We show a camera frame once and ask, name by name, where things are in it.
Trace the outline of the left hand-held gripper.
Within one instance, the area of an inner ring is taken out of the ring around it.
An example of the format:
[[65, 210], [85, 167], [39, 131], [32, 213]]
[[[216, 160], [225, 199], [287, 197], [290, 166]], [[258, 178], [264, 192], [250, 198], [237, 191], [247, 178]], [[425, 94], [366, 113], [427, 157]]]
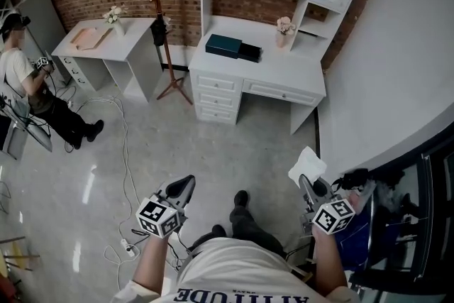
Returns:
[[195, 176], [187, 175], [160, 188], [140, 203], [135, 213], [139, 227], [151, 236], [166, 238], [178, 232], [186, 216], [185, 206], [196, 187]]

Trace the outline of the dark teal box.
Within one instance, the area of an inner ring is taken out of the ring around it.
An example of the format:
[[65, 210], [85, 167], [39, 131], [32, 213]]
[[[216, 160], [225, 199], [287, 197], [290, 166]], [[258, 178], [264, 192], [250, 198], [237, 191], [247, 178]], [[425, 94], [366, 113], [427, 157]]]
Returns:
[[262, 48], [246, 44], [236, 38], [211, 34], [205, 44], [205, 51], [214, 55], [259, 63]]

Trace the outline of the person's left forearm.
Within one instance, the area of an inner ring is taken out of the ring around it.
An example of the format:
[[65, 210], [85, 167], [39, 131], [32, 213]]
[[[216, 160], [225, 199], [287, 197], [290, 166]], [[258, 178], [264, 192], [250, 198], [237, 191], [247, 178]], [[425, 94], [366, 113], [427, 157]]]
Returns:
[[165, 276], [168, 237], [149, 237], [140, 255], [133, 281], [156, 293], [162, 292]]

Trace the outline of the person's right forearm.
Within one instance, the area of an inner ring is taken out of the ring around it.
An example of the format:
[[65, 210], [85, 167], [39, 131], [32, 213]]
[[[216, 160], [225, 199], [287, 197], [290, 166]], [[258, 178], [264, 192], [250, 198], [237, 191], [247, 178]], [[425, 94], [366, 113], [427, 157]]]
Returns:
[[312, 226], [315, 239], [316, 291], [326, 297], [338, 287], [346, 287], [347, 279], [334, 235], [328, 235], [318, 226]]

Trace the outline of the person's black trousers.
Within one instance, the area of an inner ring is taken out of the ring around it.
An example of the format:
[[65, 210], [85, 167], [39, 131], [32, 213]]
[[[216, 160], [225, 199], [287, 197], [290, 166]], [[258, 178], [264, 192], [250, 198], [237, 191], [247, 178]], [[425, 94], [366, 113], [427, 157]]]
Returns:
[[[229, 219], [233, 228], [233, 239], [251, 241], [266, 250], [276, 253], [283, 258], [285, 257], [282, 244], [273, 235], [258, 226], [247, 208], [241, 206], [234, 207]], [[192, 252], [202, 243], [212, 238], [215, 238], [212, 232], [203, 235], [194, 242], [189, 248], [189, 251]]]

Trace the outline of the white power strip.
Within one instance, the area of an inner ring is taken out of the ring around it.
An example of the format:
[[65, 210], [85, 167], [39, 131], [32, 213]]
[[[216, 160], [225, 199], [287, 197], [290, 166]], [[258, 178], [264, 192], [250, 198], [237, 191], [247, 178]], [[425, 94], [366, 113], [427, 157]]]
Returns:
[[125, 238], [121, 239], [121, 246], [124, 248], [125, 252], [131, 257], [135, 257], [135, 251], [134, 248], [135, 246], [133, 244], [130, 244]]

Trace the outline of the person's cream printed shirt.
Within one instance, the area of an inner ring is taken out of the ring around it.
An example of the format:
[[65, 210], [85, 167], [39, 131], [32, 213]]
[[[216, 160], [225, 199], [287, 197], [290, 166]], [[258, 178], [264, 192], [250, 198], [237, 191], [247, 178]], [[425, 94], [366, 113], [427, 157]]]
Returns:
[[284, 258], [232, 238], [201, 244], [174, 288], [160, 295], [130, 281], [110, 303], [360, 303], [347, 287], [322, 296], [292, 274]]

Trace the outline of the brown wooden coat rack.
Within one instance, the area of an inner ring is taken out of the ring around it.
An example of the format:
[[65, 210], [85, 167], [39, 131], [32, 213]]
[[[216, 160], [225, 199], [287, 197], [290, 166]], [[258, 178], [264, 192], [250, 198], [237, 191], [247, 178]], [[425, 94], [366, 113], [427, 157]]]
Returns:
[[[156, 16], [157, 16], [157, 13], [158, 12], [162, 12], [162, 6], [161, 6], [161, 1], [160, 0], [150, 0], [150, 2], [152, 2], [155, 6], [155, 12], [156, 12]], [[176, 90], [178, 91], [183, 97], [184, 99], [189, 103], [189, 105], [193, 105], [193, 102], [191, 101], [191, 99], [185, 94], [184, 92], [184, 89], [183, 89], [183, 86], [182, 86], [182, 83], [184, 81], [184, 78], [183, 77], [180, 77], [180, 78], [176, 78], [175, 77], [175, 74], [174, 74], [174, 70], [173, 70], [173, 65], [172, 65], [172, 60], [171, 60], [171, 56], [170, 56], [170, 49], [169, 49], [169, 45], [168, 45], [168, 42], [167, 42], [167, 39], [163, 45], [164, 47], [164, 50], [165, 50], [165, 57], [166, 57], [166, 60], [167, 60], [167, 67], [168, 67], [168, 71], [169, 71], [169, 74], [170, 74], [170, 83], [169, 85], [157, 96], [157, 100], [161, 100], [162, 98], [164, 98], [166, 95], [168, 95], [172, 90]]]

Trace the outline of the small white desk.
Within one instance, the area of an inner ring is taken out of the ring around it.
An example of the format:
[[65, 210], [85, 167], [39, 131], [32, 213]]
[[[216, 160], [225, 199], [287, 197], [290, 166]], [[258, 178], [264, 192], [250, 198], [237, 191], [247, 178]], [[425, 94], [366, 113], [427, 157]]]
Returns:
[[[125, 35], [120, 37], [101, 19], [80, 21], [53, 50], [74, 81], [83, 89], [100, 90], [113, 82], [122, 95], [148, 103], [162, 76], [162, 67], [150, 29], [151, 18], [122, 18]], [[93, 50], [75, 50], [70, 41], [83, 28], [110, 28]]]

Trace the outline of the grey metal chair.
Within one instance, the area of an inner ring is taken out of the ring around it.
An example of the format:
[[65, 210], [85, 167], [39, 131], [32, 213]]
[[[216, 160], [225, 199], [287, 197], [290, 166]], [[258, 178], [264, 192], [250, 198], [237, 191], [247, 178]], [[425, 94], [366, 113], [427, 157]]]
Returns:
[[32, 119], [28, 102], [22, 99], [11, 100], [6, 95], [0, 94], [0, 153], [14, 160], [19, 159], [13, 151], [23, 148], [26, 135], [52, 152], [50, 133]]

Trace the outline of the black folded umbrella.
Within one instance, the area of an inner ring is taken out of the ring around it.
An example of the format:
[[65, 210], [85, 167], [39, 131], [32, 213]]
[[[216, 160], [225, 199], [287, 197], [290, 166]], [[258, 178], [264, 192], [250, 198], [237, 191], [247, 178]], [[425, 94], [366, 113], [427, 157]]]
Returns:
[[163, 46], [167, 39], [168, 20], [162, 12], [158, 12], [155, 20], [150, 26], [153, 35], [154, 45]]

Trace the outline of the pink wooden tray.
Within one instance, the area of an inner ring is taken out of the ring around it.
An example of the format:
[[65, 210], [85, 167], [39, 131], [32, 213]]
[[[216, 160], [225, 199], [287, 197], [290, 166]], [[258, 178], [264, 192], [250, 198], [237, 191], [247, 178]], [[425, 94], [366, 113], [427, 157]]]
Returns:
[[110, 28], [83, 28], [71, 39], [70, 46], [75, 50], [96, 49], [110, 32]]

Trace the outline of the white vase with white flowers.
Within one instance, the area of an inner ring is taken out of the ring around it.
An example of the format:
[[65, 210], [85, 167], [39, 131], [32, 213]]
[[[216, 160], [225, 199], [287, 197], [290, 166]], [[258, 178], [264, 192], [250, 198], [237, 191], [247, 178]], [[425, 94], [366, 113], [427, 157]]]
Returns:
[[123, 14], [123, 9], [120, 6], [113, 5], [102, 16], [102, 18], [105, 20], [106, 23], [113, 26], [113, 29], [116, 31], [117, 35], [120, 37], [123, 37], [125, 35], [125, 30], [121, 23], [122, 14]]

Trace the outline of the yellow round table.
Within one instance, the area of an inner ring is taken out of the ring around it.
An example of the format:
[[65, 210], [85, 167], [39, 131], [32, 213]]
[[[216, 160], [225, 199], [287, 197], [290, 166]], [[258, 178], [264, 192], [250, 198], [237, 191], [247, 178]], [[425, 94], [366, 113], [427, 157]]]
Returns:
[[[38, 254], [22, 252], [19, 241], [25, 239], [25, 236], [18, 236], [0, 240], [0, 303], [23, 303], [21, 291], [18, 288], [21, 280], [16, 282], [11, 280], [9, 277], [10, 268], [32, 271], [28, 267], [28, 261], [40, 257]], [[1, 247], [8, 244], [11, 246], [12, 252], [4, 253]]]

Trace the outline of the grey cabinet panel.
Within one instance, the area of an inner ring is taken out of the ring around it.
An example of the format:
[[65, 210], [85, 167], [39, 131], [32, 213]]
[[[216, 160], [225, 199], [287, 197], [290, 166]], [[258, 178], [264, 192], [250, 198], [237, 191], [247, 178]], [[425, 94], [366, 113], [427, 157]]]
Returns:
[[52, 0], [23, 0], [15, 10], [31, 20], [22, 45], [31, 60], [50, 55], [67, 34]]

